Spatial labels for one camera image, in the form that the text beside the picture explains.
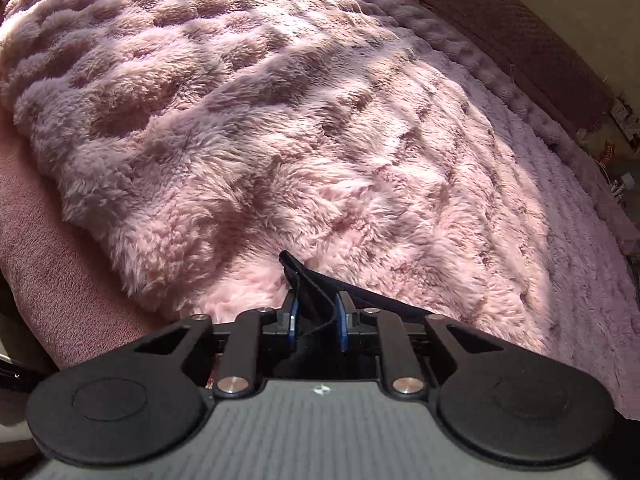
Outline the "pink quilted headboard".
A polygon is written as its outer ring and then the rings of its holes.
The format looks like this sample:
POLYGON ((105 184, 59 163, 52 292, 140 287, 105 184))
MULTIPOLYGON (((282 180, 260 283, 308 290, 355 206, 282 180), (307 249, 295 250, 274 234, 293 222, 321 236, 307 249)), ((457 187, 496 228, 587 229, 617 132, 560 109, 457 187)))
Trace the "pink quilted headboard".
POLYGON ((613 93, 580 55, 520 0, 411 0, 471 39, 556 122, 596 131, 613 93))

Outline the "dark navy pants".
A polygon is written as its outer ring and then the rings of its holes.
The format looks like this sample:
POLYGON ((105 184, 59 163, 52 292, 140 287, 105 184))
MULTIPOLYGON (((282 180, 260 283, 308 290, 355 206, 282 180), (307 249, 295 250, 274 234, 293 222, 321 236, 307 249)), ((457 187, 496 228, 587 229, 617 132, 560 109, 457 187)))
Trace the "dark navy pants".
POLYGON ((293 351, 277 351, 272 374, 277 378, 379 380, 387 388, 399 379, 416 382, 409 392, 427 384, 425 352, 427 312, 306 268, 289 252, 279 261, 296 293, 298 313, 293 351), (337 337, 335 296, 344 290, 357 309, 376 309, 375 346, 370 352, 341 352, 337 337))

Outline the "pink fluffy blanket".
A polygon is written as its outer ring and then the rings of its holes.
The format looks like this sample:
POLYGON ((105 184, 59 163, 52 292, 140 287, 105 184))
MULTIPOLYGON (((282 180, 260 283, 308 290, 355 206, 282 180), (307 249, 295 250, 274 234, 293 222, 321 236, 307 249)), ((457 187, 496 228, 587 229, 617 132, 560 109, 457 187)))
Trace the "pink fluffy blanket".
POLYGON ((1 104, 125 294, 217 322, 278 255, 597 377, 639 414, 639 234, 409 0, 6 0, 1 104))

